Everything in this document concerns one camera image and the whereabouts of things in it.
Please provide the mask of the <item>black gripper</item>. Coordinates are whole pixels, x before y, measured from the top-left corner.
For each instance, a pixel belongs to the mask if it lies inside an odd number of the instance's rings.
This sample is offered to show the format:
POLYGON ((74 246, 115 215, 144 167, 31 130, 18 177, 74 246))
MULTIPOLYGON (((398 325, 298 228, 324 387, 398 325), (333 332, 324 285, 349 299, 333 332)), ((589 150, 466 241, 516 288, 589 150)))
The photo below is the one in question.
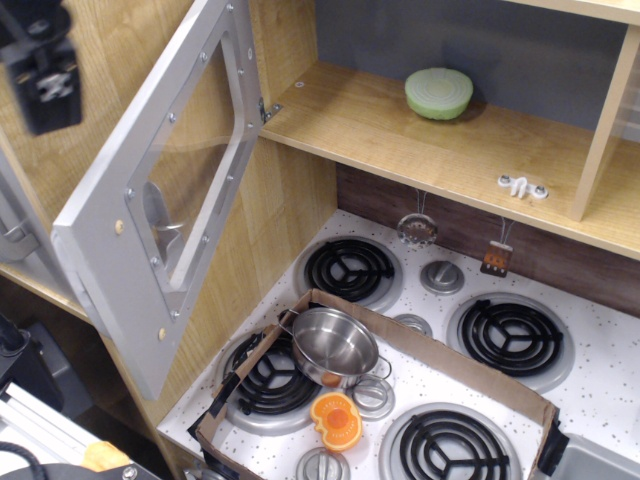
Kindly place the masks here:
POLYGON ((1 2, 1 62, 29 133, 82 122, 72 17, 62 1, 1 2))

